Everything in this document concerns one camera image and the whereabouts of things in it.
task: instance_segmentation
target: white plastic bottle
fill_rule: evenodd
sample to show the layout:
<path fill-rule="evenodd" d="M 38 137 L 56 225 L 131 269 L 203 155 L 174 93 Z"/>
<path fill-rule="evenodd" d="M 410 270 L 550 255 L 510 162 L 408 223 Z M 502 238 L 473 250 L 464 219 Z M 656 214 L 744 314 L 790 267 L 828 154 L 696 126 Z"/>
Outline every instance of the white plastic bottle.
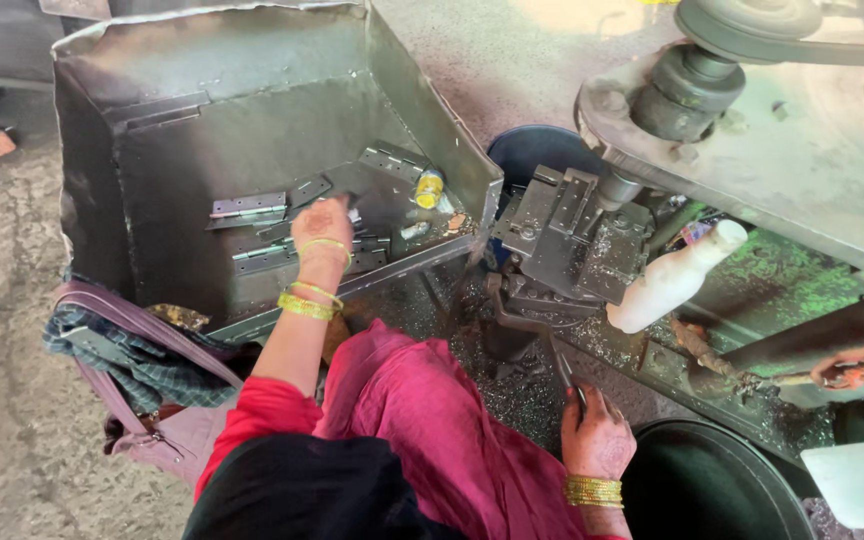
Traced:
<path fill-rule="evenodd" d="M 723 220 L 694 244 L 666 253 L 645 267 L 645 276 L 629 285 L 621 305 L 606 306 L 608 323 L 635 334 L 699 292 L 706 274 L 749 240 L 745 228 Z"/>

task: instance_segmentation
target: bag strap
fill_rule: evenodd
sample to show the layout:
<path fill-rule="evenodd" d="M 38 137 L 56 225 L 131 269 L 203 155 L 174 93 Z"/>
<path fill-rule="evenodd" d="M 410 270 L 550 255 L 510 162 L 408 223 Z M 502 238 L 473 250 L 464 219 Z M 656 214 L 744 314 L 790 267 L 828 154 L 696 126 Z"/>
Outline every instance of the bag strap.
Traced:
<path fill-rule="evenodd" d="M 75 362 L 78 365 L 78 371 L 81 373 L 82 378 L 102 398 L 105 408 L 122 423 L 127 432 L 137 435 L 150 435 L 149 429 L 138 419 L 136 413 L 126 402 L 126 399 L 122 397 L 119 387 L 115 385 L 115 381 L 110 374 L 92 369 L 79 361 L 78 358 L 76 358 Z"/>
<path fill-rule="evenodd" d="M 77 280 L 67 281 L 55 292 L 56 306 L 59 304 L 82 306 L 123 330 L 154 343 L 159 343 L 183 355 L 189 361 L 223 379 L 234 388 L 242 387 L 242 379 L 226 364 L 194 343 L 172 325 L 168 325 L 159 317 L 134 303 L 123 300 L 102 287 Z"/>

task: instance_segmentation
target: drilling machine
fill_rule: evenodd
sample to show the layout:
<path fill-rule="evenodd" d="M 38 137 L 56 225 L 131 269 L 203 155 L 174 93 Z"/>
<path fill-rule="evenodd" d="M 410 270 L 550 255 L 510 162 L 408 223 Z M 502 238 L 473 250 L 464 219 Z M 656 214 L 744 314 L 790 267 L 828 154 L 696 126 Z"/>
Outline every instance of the drilling machine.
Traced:
<path fill-rule="evenodd" d="M 864 44 L 838 42 L 849 36 L 809 0 L 682 0 L 675 20 L 686 40 L 584 82 L 576 126 L 606 165 L 539 166 L 510 194 L 493 232 L 510 256 L 486 289 L 502 313 L 557 313 L 561 341 L 802 465 L 803 450 L 834 442 L 829 404 L 864 398 L 845 381 L 864 370 L 849 356 L 864 351 L 864 294 L 768 331 L 699 302 L 680 310 L 738 336 L 725 345 L 657 337 L 677 320 L 625 335 L 601 308 L 707 208 L 864 288 Z M 680 207 L 657 212 L 654 195 Z M 821 362 L 834 369 L 816 374 Z M 807 418 L 797 432 L 789 411 Z"/>

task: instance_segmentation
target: black bucket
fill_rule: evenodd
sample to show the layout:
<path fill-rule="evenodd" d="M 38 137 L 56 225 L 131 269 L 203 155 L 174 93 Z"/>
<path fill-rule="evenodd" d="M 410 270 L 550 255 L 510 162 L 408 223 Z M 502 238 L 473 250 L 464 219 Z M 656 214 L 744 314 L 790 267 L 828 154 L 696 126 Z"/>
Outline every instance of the black bucket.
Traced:
<path fill-rule="evenodd" d="M 604 166 L 602 157 L 586 148 L 578 133 L 555 126 L 519 126 L 503 131 L 488 145 L 487 153 L 505 173 L 505 190 L 528 188 L 538 166 L 561 173 L 572 167 L 592 174 L 601 174 Z"/>
<path fill-rule="evenodd" d="M 631 536 L 814 540 L 779 471 L 738 435 L 712 423 L 665 419 L 635 431 L 622 476 Z"/>

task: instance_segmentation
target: checkered cloth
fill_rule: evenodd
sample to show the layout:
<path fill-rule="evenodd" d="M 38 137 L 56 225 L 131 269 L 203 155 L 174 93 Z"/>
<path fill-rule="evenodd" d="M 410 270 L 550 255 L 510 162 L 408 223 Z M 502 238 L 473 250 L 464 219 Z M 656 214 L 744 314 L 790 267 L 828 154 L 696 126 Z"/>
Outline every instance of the checkered cloth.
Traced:
<path fill-rule="evenodd" d="M 115 343 L 128 360 L 102 358 L 62 338 L 63 333 L 80 327 L 88 327 Z M 216 345 L 200 334 L 185 334 L 200 345 Z M 163 401 L 184 407 L 218 407 L 235 393 L 235 388 L 220 376 L 74 303 L 61 303 L 55 308 L 42 340 L 49 351 L 75 357 L 92 369 L 110 374 L 136 414 L 158 411 Z"/>

